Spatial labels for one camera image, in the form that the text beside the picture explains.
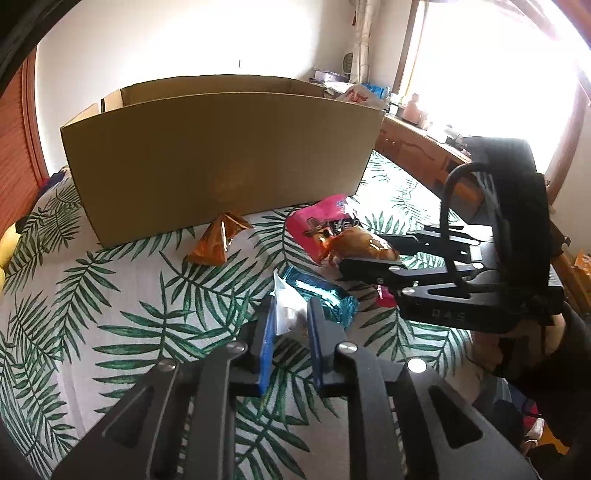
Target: orange candy wrapper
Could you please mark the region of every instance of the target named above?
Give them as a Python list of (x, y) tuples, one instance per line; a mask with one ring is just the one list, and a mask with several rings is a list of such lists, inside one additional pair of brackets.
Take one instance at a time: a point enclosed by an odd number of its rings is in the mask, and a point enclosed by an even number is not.
[(240, 215), (231, 212), (220, 213), (209, 224), (193, 252), (185, 259), (193, 263), (219, 267), (226, 262), (226, 253), (232, 238), (249, 228), (252, 228), (252, 225)]
[(335, 266), (336, 258), (361, 257), (377, 260), (396, 261), (400, 258), (398, 251), (393, 249), (387, 241), (368, 232), (359, 225), (343, 230), (336, 236), (329, 236), (322, 242), (322, 262), (326, 257), (329, 264)]

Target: snack bag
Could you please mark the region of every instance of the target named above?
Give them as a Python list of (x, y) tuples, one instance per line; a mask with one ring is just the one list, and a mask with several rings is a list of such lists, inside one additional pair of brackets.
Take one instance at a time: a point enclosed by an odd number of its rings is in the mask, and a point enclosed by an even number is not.
[(347, 227), (359, 225), (359, 220), (354, 217), (347, 196), (337, 194), (296, 210), (288, 217), (285, 227), (310, 258), (320, 265), (320, 257), (325, 251), (323, 244)]
[(342, 325), (351, 326), (359, 306), (358, 300), (341, 287), (323, 278), (307, 274), (295, 267), (289, 267), (284, 278), (273, 272), (275, 296), (274, 311), (275, 334), (309, 346), (308, 301), (312, 297), (320, 300), (325, 318)]
[(358, 83), (348, 88), (348, 90), (336, 98), (341, 102), (357, 103), (358, 105), (384, 110), (388, 103), (382, 100), (375, 93), (369, 90), (365, 85)]
[(389, 309), (398, 306), (396, 298), (390, 293), (386, 285), (377, 285), (376, 290), (378, 291), (378, 298), (375, 299), (376, 305)]
[(335, 267), (335, 258), (361, 257), (391, 261), (400, 258), (398, 251), (393, 249), (386, 240), (359, 225), (327, 238), (322, 246), (324, 252), (320, 256), (320, 261), (328, 257), (329, 265), (332, 267)]
[(252, 228), (252, 225), (240, 215), (231, 212), (220, 213), (209, 224), (195, 249), (185, 258), (189, 262), (219, 267), (226, 262), (232, 238), (249, 228)]

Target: pink snack package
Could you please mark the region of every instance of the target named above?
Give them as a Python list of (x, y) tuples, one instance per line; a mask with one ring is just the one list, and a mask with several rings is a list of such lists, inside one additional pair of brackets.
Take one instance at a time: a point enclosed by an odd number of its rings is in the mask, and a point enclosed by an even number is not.
[(296, 210), (288, 217), (285, 227), (310, 258), (320, 265), (320, 256), (324, 251), (322, 245), (326, 238), (358, 224), (347, 196), (337, 194)]
[(375, 300), (377, 305), (380, 307), (387, 307), (389, 309), (398, 306), (396, 298), (390, 293), (388, 287), (385, 285), (378, 285), (376, 289), (378, 290), (378, 298)]

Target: open cardboard box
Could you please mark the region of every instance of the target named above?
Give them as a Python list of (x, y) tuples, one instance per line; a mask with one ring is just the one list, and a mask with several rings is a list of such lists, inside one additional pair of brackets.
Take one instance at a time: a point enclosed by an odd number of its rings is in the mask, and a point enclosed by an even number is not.
[(175, 77), (111, 93), (61, 129), (103, 247), (354, 194), (383, 112), (299, 80)]

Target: white plastic bag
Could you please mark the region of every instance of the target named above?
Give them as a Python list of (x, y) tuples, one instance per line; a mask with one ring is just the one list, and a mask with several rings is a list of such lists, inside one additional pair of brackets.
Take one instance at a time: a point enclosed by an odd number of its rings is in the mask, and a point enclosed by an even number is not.
[(336, 99), (341, 102), (357, 103), (358, 105), (376, 108), (377, 110), (384, 110), (388, 106), (384, 100), (360, 83), (353, 85)]
[(273, 278), (277, 305), (275, 334), (285, 335), (293, 332), (290, 337), (307, 345), (308, 302), (278, 275), (277, 270), (273, 272)]

